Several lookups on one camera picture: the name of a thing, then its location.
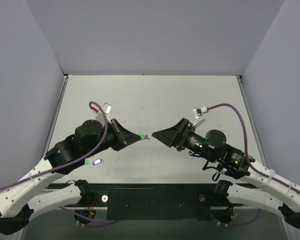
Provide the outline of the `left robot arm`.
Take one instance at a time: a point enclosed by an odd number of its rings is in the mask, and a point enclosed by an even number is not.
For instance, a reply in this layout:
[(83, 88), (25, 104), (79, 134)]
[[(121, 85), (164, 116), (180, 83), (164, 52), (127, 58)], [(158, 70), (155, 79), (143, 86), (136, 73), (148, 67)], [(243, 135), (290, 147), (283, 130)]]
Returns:
[(90, 206), (95, 195), (86, 180), (41, 194), (54, 181), (83, 166), (86, 158), (108, 148), (120, 151), (141, 140), (141, 136), (112, 119), (106, 125), (87, 120), (74, 134), (58, 142), (18, 185), (0, 192), (0, 233), (11, 235), (35, 217), (66, 205)]

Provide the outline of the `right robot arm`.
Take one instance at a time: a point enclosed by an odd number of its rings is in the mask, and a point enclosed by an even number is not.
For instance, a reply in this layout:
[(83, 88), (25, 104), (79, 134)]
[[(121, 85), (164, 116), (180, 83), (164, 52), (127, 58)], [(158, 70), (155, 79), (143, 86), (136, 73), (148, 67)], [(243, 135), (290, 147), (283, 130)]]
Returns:
[(221, 175), (252, 184), (257, 189), (240, 187), (230, 181), (219, 181), (213, 191), (218, 204), (252, 205), (282, 217), (289, 225), (300, 229), (300, 185), (276, 174), (242, 150), (226, 143), (226, 136), (214, 129), (202, 137), (185, 118), (176, 125), (152, 133), (152, 137), (178, 151), (189, 150), (189, 155), (216, 163)]

